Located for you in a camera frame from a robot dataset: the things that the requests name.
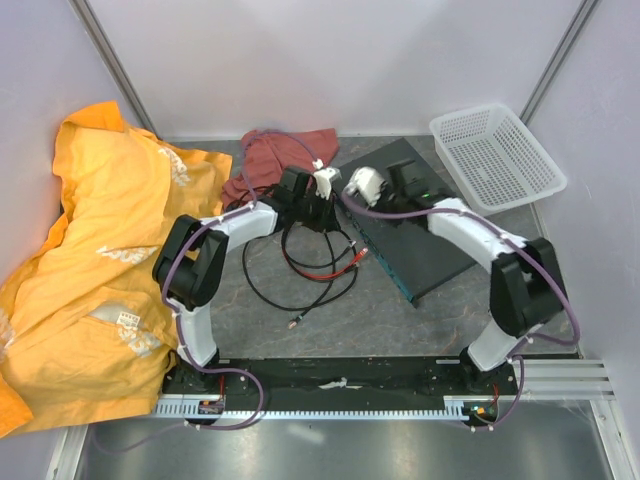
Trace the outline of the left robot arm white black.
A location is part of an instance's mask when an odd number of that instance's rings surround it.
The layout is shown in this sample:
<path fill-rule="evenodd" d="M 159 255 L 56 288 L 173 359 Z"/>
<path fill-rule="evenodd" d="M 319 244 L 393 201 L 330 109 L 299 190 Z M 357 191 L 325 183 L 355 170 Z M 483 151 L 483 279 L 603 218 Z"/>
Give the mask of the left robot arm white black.
<path fill-rule="evenodd" d="M 215 217 L 197 219 L 184 214 L 175 220 L 152 277 L 175 319 L 177 352 L 189 363 L 185 382 L 196 392 L 211 392 L 220 378 L 218 367 L 211 363 L 218 346 L 210 304 L 220 286 L 227 254 L 294 223 L 320 232 L 335 229 L 332 194 L 340 178 L 335 167 L 313 173 L 287 167 L 277 183 L 254 190 L 243 206 Z"/>

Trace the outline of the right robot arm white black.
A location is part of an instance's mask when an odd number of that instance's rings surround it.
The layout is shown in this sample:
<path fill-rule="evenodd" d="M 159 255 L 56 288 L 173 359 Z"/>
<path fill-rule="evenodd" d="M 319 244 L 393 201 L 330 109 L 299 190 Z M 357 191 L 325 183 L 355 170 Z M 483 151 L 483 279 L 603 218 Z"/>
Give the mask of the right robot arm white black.
<path fill-rule="evenodd" d="M 460 354 L 457 377 L 465 391 L 483 392 L 494 381 L 493 370 L 526 344 L 542 340 L 573 346 L 579 340 L 556 252 L 547 239 L 528 239 L 497 226 L 449 188 L 432 187 L 412 161 L 391 166 L 387 176 L 364 168 L 344 193 L 360 196 L 371 217 L 410 222 L 488 273 L 491 319 Z"/>

